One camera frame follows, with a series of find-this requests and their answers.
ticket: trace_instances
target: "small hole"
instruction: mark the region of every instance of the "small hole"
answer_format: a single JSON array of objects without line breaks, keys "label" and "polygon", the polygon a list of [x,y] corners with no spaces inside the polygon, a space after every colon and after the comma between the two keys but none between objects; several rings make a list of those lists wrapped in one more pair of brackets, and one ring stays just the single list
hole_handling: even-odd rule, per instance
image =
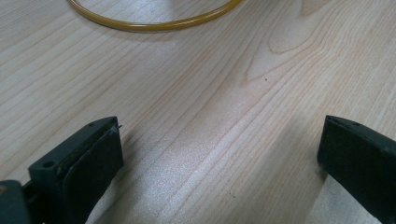
[{"label": "small hole", "polygon": [[46,162],[43,164],[43,166],[44,166],[45,168],[50,168],[50,167],[52,167],[53,165],[55,165],[55,161],[46,161]]}]

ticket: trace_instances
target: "black clamp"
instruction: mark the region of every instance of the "black clamp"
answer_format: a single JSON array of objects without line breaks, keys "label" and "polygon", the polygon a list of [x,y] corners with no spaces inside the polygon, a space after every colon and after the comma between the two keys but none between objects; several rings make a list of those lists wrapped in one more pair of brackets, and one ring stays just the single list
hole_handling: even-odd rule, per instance
[{"label": "black clamp", "polygon": [[0,181],[0,223],[85,223],[122,165],[117,118],[94,121],[33,163],[23,187]]},{"label": "black clamp", "polygon": [[327,116],[318,163],[379,221],[395,223],[395,141],[352,120]]}]

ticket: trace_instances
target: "wood grain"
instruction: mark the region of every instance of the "wood grain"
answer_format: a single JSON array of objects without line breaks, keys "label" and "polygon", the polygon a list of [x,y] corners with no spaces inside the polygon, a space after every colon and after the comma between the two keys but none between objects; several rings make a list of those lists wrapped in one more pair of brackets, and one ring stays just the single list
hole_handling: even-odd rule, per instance
[{"label": "wood grain", "polygon": [[[225,2],[81,4],[169,21]],[[26,182],[33,161],[115,115],[125,166],[89,223],[375,223],[337,200],[316,153],[327,114],[396,139],[395,21],[392,0],[245,0],[201,26],[139,34],[66,1],[2,0],[0,177]]]}]

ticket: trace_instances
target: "yellow tubing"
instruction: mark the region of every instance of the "yellow tubing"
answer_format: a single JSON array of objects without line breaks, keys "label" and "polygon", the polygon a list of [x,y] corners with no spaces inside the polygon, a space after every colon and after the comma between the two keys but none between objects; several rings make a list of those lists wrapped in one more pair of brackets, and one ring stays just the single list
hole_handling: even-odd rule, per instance
[{"label": "yellow tubing", "polygon": [[77,0],[68,0],[68,2],[72,6],[72,8],[75,9],[79,14],[81,14],[88,20],[94,21],[104,26],[124,31],[151,32],[185,29],[208,21],[212,21],[229,12],[234,7],[238,6],[238,4],[242,2],[242,0],[230,0],[230,2],[226,3],[224,6],[216,8],[213,11],[206,12],[205,14],[199,16],[179,21],[167,21],[160,23],[117,21],[89,11],[87,8],[79,4]]}]

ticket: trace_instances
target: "black rubber pad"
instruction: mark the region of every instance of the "black rubber pad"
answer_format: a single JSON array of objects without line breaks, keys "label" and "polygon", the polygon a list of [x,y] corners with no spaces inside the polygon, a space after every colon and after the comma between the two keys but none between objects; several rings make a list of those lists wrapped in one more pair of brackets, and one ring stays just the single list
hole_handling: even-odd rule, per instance
[{"label": "black rubber pad", "polygon": [[357,122],[327,116],[318,163],[382,223],[396,220],[396,142]]}]

